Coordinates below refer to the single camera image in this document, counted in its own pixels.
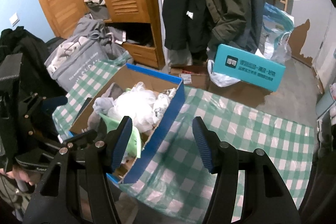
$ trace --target cardboard box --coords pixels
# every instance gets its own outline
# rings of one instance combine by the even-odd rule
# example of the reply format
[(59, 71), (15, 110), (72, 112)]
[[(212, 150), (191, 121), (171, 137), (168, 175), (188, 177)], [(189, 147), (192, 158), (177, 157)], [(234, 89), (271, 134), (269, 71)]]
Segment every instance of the cardboard box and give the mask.
[(182, 78), (184, 85), (202, 90), (209, 88), (210, 78), (206, 66), (174, 66), (169, 74)]
[(228, 45), (218, 47), (213, 71), (276, 91), (286, 67)]
[(243, 81), (224, 88), (211, 82), (208, 91), (253, 108), (264, 104), (265, 96), (272, 93), (267, 89)]
[(155, 155), (185, 102), (182, 79), (155, 70), (126, 64), (112, 76), (106, 85), (102, 87), (102, 89), (85, 107), (83, 112), (78, 116), (70, 128), (70, 132), (74, 134), (80, 134), (82, 129), (87, 128), (87, 120), (93, 111), (92, 106), (95, 99), (101, 97), (101, 95), (111, 86), (112, 83), (117, 83), (122, 89), (125, 89), (132, 88), (138, 82), (143, 82), (146, 89), (152, 90), (155, 93), (160, 93), (164, 90), (172, 88), (176, 88), (177, 91), (163, 115), (161, 122), (153, 129), (149, 136), (142, 134), (141, 138), (145, 144), (141, 153), (141, 158), (128, 161), (111, 175), (112, 180), (118, 183), (137, 182)]

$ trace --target concrete floor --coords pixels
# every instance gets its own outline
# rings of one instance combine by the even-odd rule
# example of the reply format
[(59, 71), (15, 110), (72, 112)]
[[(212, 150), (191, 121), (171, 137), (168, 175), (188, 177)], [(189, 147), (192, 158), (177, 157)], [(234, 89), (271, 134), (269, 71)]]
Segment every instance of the concrete floor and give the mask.
[[(276, 92), (265, 96), (256, 109), (307, 126), (317, 127), (315, 105), (319, 95), (317, 81), (312, 70), (301, 62), (291, 59), (286, 62), (283, 79)], [(139, 204), (134, 224), (183, 224), (179, 220), (158, 213), (145, 204)]]

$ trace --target human hand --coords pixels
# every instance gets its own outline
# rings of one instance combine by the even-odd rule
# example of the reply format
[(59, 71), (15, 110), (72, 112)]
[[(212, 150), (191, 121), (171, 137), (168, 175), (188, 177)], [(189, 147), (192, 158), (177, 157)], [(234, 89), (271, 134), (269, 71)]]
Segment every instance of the human hand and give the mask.
[(23, 180), (30, 185), (37, 184), (41, 178), (41, 174), (32, 171), (25, 171), (18, 165), (13, 165), (13, 170), (5, 173), (4, 169), (0, 169), (0, 174), (7, 176), (10, 179)]

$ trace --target light switch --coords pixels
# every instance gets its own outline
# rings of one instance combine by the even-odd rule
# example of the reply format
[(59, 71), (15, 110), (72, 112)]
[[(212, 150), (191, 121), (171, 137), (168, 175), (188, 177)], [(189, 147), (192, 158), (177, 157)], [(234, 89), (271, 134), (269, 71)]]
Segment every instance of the light switch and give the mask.
[(17, 13), (12, 15), (9, 21), (12, 24), (12, 26), (15, 26), (20, 21), (19, 17), (17, 16)]

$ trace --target white wall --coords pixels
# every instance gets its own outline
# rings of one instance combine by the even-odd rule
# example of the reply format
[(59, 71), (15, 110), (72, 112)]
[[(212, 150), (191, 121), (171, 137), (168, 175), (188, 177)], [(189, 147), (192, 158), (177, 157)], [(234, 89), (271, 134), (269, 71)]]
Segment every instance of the white wall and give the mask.
[[(44, 42), (55, 37), (43, 13), (39, 0), (0, 0), (0, 31), (23, 26)], [(9, 18), (17, 13), (20, 21), (13, 27)]]
[(336, 77), (336, 8), (332, 8), (329, 29), (321, 50), (314, 62), (314, 67), (319, 75), (324, 89), (333, 83)]
[(317, 56), (320, 46), (325, 39), (333, 5), (330, 0), (294, 0), (291, 15), (294, 25), (300, 26), (308, 19), (310, 28), (300, 54), (304, 57)]

